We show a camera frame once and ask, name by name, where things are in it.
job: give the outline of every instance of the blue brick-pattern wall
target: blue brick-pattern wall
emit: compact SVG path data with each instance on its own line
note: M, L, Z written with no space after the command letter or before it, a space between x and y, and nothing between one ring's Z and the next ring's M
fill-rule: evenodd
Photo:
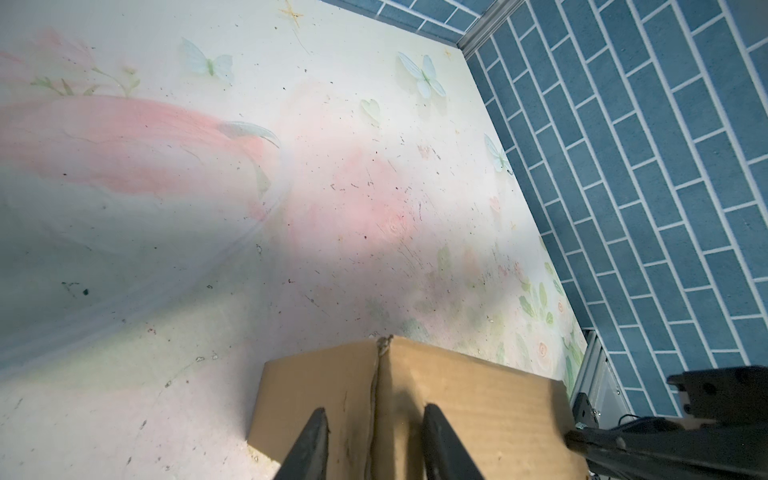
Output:
M323 0L455 45L494 0Z
M768 364L768 1L528 0L468 64L634 412Z

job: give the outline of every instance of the cable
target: cable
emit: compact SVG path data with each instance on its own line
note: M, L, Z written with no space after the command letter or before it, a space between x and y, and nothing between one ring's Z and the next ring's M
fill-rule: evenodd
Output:
M637 415L632 415L631 413L625 413L622 416L619 417L619 425L621 425L621 420L624 420L626 417L634 417L636 419L641 419L642 417Z

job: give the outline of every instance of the cardboard box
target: cardboard box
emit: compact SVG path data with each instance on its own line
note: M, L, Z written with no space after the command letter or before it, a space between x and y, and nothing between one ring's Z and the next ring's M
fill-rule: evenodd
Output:
M421 479L427 403L445 413L488 480L587 478L563 440L574 420L562 382L401 337L268 362L248 444L282 462L322 406L329 479Z

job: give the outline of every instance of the white butterfly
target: white butterfly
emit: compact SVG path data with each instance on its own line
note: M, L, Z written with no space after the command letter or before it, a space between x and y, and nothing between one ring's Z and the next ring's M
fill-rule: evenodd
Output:
M493 168L496 169L497 172L504 170L504 168L509 165L509 160L507 160L507 154L504 153L504 149L497 149L488 134L485 134L485 146L488 148L488 151L491 152L491 155L493 155Z
M197 74L208 74L211 77L221 78L232 85L232 55L219 55L216 60L211 60L203 55L203 52L186 38L181 39L181 47L184 51L184 66Z
M429 95L432 93L430 87L434 88L438 95L445 97L445 90L440 85L440 82L437 81L437 72L435 72L435 66L432 64L432 59L429 55L424 55L422 68L417 67L413 60L408 58L408 55L402 52L398 53L398 55L408 73L419 80L416 82L416 87L419 88L419 93L422 94L422 97L429 98Z

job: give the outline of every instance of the heart-shaped decoration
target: heart-shaped decoration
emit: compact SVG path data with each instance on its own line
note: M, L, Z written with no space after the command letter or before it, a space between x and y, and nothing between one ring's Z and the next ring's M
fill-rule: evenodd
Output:
M381 123L381 110L379 109L378 101L373 100L372 98L370 100L361 100L360 106L377 125Z

